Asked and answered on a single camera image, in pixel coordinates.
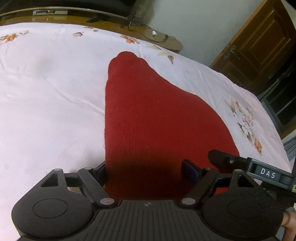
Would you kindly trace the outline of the person's hand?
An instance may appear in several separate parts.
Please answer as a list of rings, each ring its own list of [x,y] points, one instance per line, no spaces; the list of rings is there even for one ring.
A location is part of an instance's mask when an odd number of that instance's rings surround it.
[[[281,226],[285,228],[282,241],[294,241],[296,234],[295,203],[283,213]]]

